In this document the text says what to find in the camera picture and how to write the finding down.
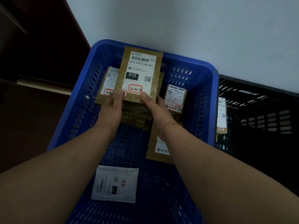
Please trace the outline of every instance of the finger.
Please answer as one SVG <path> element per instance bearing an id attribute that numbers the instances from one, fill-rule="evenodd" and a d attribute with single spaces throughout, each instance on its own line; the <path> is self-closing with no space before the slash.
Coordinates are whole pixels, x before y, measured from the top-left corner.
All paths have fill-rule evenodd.
<path id="1" fill-rule="evenodd" d="M 148 96 L 146 92 L 141 92 L 140 97 L 145 105 L 152 111 L 152 113 L 160 108 L 159 105 L 157 105 L 156 102 L 150 96 Z"/>
<path id="2" fill-rule="evenodd" d="M 109 95 L 109 97 L 104 101 L 103 105 L 112 106 L 113 103 L 113 93 Z"/>
<path id="3" fill-rule="evenodd" d="M 160 107 L 165 107 L 165 101 L 163 100 L 162 97 L 157 96 L 157 100 L 158 100 L 158 105 L 159 105 Z"/>
<path id="4" fill-rule="evenodd" d="M 121 110 L 123 105 L 123 91 L 121 89 L 114 90 L 113 92 L 113 107 Z"/>

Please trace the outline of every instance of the hand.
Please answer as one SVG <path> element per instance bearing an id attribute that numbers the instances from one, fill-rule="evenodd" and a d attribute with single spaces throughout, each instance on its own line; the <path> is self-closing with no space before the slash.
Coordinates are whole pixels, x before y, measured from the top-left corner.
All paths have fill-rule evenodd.
<path id="1" fill-rule="evenodd" d="M 95 127 L 107 128 L 111 133 L 111 141 L 114 139 L 116 130 L 121 122 L 123 105 L 123 91 L 115 90 L 101 106 Z"/>
<path id="2" fill-rule="evenodd" d="M 159 137 L 164 141 L 164 129 L 168 125 L 176 125 L 176 121 L 171 117 L 168 109 L 165 108 L 165 102 L 160 96 L 157 96 L 158 104 L 145 92 L 142 92 L 140 96 L 141 100 L 151 110 L 154 122 L 159 130 Z"/>

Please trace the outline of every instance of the stack of packages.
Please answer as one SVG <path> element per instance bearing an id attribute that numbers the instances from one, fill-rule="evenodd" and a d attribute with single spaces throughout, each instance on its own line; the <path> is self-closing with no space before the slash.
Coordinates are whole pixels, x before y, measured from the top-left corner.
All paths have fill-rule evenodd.
<path id="1" fill-rule="evenodd" d="M 144 91 L 156 100 L 164 77 L 164 72 L 160 72 L 162 57 L 163 52 L 126 46 L 120 68 L 107 68 L 95 103 L 103 104 L 114 89 L 122 89 L 121 122 L 148 130 L 152 113 L 141 102 L 140 94 Z"/>
<path id="2" fill-rule="evenodd" d="M 183 124 L 179 122 L 179 118 L 183 111 L 186 94 L 187 90 L 168 84 L 164 96 L 166 108 L 170 111 L 173 119 L 181 126 L 183 126 Z M 152 125 L 146 158 L 159 162 L 174 164 L 167 149 L 166 143 L 163 142 L 158 136 L 158 128 L 155 123 Z"/>
<path id="3" fill-rule="evenodd" d="M 114 89 L 123 90 L 123 115 L 121 122 L 133 127 L 148 130 L 152 113 L 142 103 L 141 92 L 146 92 L 156 101 L 159 95 L 164 72 L 160 72 L 162 52 L 125 47 L 120 68 L 108 67 L 96 97 L 95 103 L 102 105 Z M 187 90 L 167 85 L 164 101 L 172 117 L 179 122 Z M 159 138 L 158 129 L 153 123 L 146 158 L 173 164 L 166 144 Z"/>
<path id="4" fill-rule="evenodd" d="M 227 121 L 226 121 L 226 100 L 225 98 L 218 98 L 218 116 L 217 116 L 217 130 L 216 130 L 216 142 L 218 135 L 227 134 Z"/>

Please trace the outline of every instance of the white package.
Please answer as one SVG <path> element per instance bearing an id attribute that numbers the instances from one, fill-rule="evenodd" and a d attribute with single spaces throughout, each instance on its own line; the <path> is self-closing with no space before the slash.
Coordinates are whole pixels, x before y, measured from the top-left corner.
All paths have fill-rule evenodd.
<path id="1" fill-rule="evenodd" d="M 92 188 L 92 200 L 136 202 L 139 168 L 99 165 Z"/>

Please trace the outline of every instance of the white shipping label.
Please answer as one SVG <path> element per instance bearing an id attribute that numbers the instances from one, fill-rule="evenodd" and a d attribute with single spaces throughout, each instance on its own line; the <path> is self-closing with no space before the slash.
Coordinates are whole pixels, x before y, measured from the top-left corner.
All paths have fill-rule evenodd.
<path id="1" fill-rule="evenodd" d="M 92 188 L 92 200 L 135 203 L 139 168 L 99 165 Z"/>
<path id="2" fill-rule="evenodd" d="M 181 112 L 186 90 L 177 86 L 169 85 L 165 97 L 165 105 L 167 109 Z"/>
<path id="3" fill-rule="evenodd" d="M 109 96 L 114 91 L 118 76 L 118 70 L 118 68 L 114 67 L 109 68 L 100 94 Z"/>
<path id="4" fill-rule="evenodd" d="M 170 155 L 166 143 L 162 141 L 159 136 L 157 138 L 155 152 Z"/>
<path id="5" fill-rule="evenodd" d="M 223 131 L 226 128 L 226 100 L 225 98 L 218 98 L 218 117 L 217 117 L 217 126 L 219 130 Z"/>
<path id="6" fill-rule="evenodd" d="M 149 95 L 155 64 L 156 56 L 131 52 L 122 90 L 134 94 L 141 94 L 144 91 Z"/>

